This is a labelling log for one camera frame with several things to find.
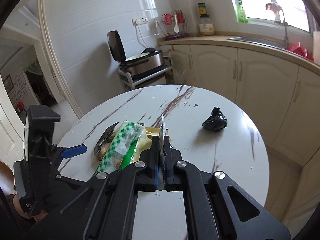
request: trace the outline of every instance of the kitchen cabinet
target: kitchen cabinet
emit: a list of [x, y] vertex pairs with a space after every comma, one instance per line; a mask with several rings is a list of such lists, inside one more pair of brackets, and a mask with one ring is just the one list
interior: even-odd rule
[[238, 49], [238, 58], [236, 104], [271, 144], [290, 106], [299, 65], [246, 49]]
[[304, 166], [320, 147], [320, 76], [300, 67], [297, 85], [272, 147]]
[[304, 166], [297, 192], [284, 224], [294, 237], [305, 225], [320, 201], [320, 150]]
[[195, 85], [193, 64], [189, 45], [163, 45], [160, 46], [164, 55], [171, 56], [173, 76], [176, 84]]
[[236, 100], [237, 48], [190, 45], [195, 84], [232, 102]]

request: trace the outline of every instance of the brown marble vein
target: brown marble vein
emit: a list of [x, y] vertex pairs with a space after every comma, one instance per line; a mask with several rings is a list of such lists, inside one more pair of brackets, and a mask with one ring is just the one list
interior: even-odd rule
[[87, 170], [87, 172], [88, 172], [97, 162], [99, 162], [99, 160], [96, 160], [96, 161], [91, 165], [91, 167]]
[[92, 115], [94, 112], [92, 112], [91, 114], [89, 114], [88, 116], [86, 116], [84, 119], [79, 120], [73, 127], [77, 126], [79, 123], [81, 123], [83, 120], [87, 119], [90, 115]]
[[247, 129], [250, 132], [250, 140], [251, 140], [251, 149], [252, 149], [252, 158], [254, 160], [254, 130], [252, 127], [247, 125]]
[[[179, 92], [176, 98], [168, 103], [164, 111], [162, 111], [164, 118], [166, 118], [172, 112], [172, 110], [174, 110], [181, 103], [183, 99], [189, 99], [195, 89], [195, 87], [189, 87], [182, 95], [179, 95]], [[151, 125], [151, 127], [160, 128], [161, 119], [162, 116], [160, 115], [157, 120]]]
[[[110, 116], [112, 116], [114, 113], [116, 113], [118, 110], [120, 110], [122, 107], [124, 107], [125, 106], [125, 104], [127, 104], [128, 102], [130, 102], [132, 99], [134, 99], [136, 96], [138, 96], [142, 91], [144, 90], [144, 88], [143, 89], [141, 89], [138, 93], [136, 93], [136, 94], [134, 94], [132, 97], [130, 97], [127, 101], [125, 101], [121, 106], [119, 106], [115, 111], [113, 111], [113, 112], [111, 112], [110, 114], [108, 114], [105, 118], [103, 118], [99, 123], [97, 123], [93, 128], [92, 128], [92, 130], [86, 135], [86, 137], [84, 138], [84, 140], [82, 141], [82, 143], [81, 144], [83, 144], [89, 137], [90, 137], [90, 135], [92, 135], [92, 133], [94, 132], [94, 130], [100, 125], [100, 124], [102, 124], [106, 119], [108, 119]], [[69, 161], [71, 161], [71, 159], [72, 159], [73, 157], [71, 157], [71, 158], [69, 158], [68, 160], [67, 160], [67, 162], [62, 166], [62, 168], [59, 170], [59, 172], [61, 172], [63, 169], [64, 169], [64, 167], [69, 163]]]
[[165, 102], [168, 102], [168, 100], [166, 100], [166, 101], [164, 101], [164, 102], [162, 103], [162, 105], [159, 107], [158, 111], [159, 111], [160, 108], [164, 105]]
[[179, 89], [179, 94], [181, 92], [181, 90], [183, 89], [184, 85], [181, 85], [180, 89]]
[[122, 107], [124, 107], [127, 103], [129, 103], [132, 99], [134, 99], [136, 96], [138, 96], [142, 91], [144, 90], [141, 89], [138, 93], [134, 94], [132, 97], [130, 97], [127, 101], [125, 101], [121, 106], [119, 106], [116, 110], [114, 110], [113, 112], [111, 112], [110, 114], [108, 114], [105, 118], [103, 118], [99, 123], [97, 123], [92, 130], [86, 135], [86, 137], [84, 138], [84, 140], [82, 141], [82, 143], [84, 143], [89, 137], [90, 135], [92, 135], [92, 133], [94, 132], [94, 130], [100, 125], [102, 124], [106, 119], [108, 119], [110, 116], [112, 116], [114, 113], [116, 113], [117, 111], [119, 111]]
[[144, 114], [144, 115], [137, 121], [137, 123], [139, 123], [145, 116], [146, 116], [146, 114]]
[[218, 140], [219, 140], [219, 139], [216, 140], [216, 143], [215, 143], [215, 145], [214, 145], [214, 161], [213, 161], [213, 167], [212, 167], [211, 174], [213, 174], [214, 172], [216, 172], [216, 171], [219, 169], [220, 165], [222, 164], [222, 163], [217, 164], [217, 159], [216, 159]]

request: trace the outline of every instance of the green dish soap bottle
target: green dish soap bottle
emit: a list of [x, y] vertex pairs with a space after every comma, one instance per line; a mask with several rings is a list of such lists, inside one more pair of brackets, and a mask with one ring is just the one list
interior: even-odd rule
[[246, 17], [245, 11], [242, 6], [242, 0], [238, 0], [237, 18], [238, 18], [238, 22], [240, 22], [240, 23], [247, 23], [248, 22], [248, 18]]

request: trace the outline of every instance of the dark snack bag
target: dark snack bag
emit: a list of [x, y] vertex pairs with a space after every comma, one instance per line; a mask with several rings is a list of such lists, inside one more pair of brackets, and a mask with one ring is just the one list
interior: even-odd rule
[[220, 108], [214, 107], [211, 116], [205, 120], [202, 124], [203, 129], [218, 132], [223, 128], [227, 127], [228, 120], [221, 113]]

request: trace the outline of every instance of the white marble tabletop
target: white marble tabletop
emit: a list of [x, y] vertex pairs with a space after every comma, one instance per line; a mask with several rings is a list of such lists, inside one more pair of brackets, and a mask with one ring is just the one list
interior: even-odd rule
[[[213, 107], [228, 126], [202, 129]], [[85, 144], [85, 154], [64, 160], [63, 176], [87, 181], [99, 166], [93, 148], [107, 127], [124, 120], [159, 127], [164, 114], [172, 146], [200, 170], [222, 170], [261, 205], [269, 185], [269, 163], [262, 137], [251, 119], [228, 99], [196, 87], [162, 85], [129, 91], [97, 106], [63, 137], [60, 147]], [[139, 192], [132, 239], [181, 239], [187, 233], [182, 192]]]

